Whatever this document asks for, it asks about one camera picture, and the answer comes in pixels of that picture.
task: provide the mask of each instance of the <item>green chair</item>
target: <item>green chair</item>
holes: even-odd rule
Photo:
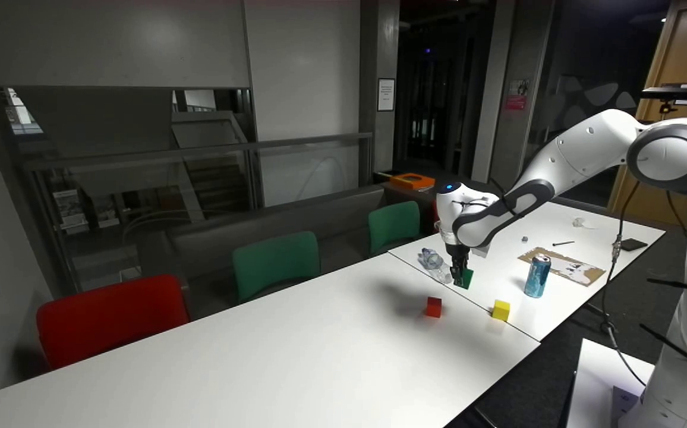
[[[233,252],[239,300],[318,276],[315,233],[302,230],[242,244]]]
[[[420,225],[420,211],[413,200],[385,204],[369,214],[369,242],[371,255],[388,252],[402,242],[415,239]]]

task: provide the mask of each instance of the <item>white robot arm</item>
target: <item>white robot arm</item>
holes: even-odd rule
[[[457,180],[439,182],[435,204],[453,279],[466,269],[470,249],[484,249],[495,233],[516,218],[620,162],[628,162],[642,182],[687,195],[687,118],[642,126],[624,112],[605,109],[542,147],[502,198]],[[687,293],[678,302],[667,338],[687,350]],[[643,398],[623,424],[687,426],[684,357],[663,350]]]

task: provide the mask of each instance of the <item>white table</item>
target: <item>white table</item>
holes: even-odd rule
[[[605,274],[611,267],[611,242],[616,238],[616,230],[617,218],[547,203],[538,211],[499,230],[484,256],[470,255],[469,269],[472,269],[472,280],[469,291],[457,285],[448,287],[476,302],[479,308],[490,308],[495,300],[507,300],[510,305],[508,323],[535,340],[543,340],[558,323],[562,323],[572,312],[578,312],[591,295],[596,295],[605,285]],[[623,238],[642,239],[647,242],[647,247],[652,247],[660,235],[663,230],[659,228],[629,222],[624,222],[623,225]],[[415,260],[420,247],[439,252],[447,263],[451,261],[436,233],[394,247],[390,249],[390,255],[426,274],[426,269]],[[587,261],[604,269],[605,274],[591,285],[580,285],[552,270],[543,295],[533,300],[523,293],[529,263],[521,261],[517,256],[535,247],[547,247],[552,252]],[[623,252],[616,263],[616,274],[620,274],[639,255],[643,255],[647,247]]]
[[[648,381],[654,367],[624,355],[629,369]],[[604,428],[611,426],[611,394],[620,388],[635,398],[643,392],[643,384],[633,379],[616,350],[602,346],[591,340],[583,340],[576,388],[570,398],[570,428]]]
[[[0,428],[435,428],[535,346],[382,255],[5,388]]]

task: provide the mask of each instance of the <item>orange chair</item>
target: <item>orange chair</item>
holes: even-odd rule
[[[175,329],[190,317],[175,276],[148,276],[48,302],[38,336],[49,369]]]

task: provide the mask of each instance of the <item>cabinet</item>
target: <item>cabinet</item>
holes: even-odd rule
[[[665,14],[665,24],[660,38],[656,42],[654,62],[647,75],[647,85],[678,85],[687,82],[687,0],[675,0]],[[687,116],[687,107],[678,105],[675,112],[660,115],[659,99],[642,99],[636,107],[636,118],[643,124]],[[609,210],[620,214],[635,179],[620,166],[617,179],[611,189]],[[687,223],[687,198],[672,195],[680,218]],[[678,218],[667,204],[667,198],[659,188],[639,185],[629,207],[624,211],[628,218],[654,223],[654,225],[675,225]]]

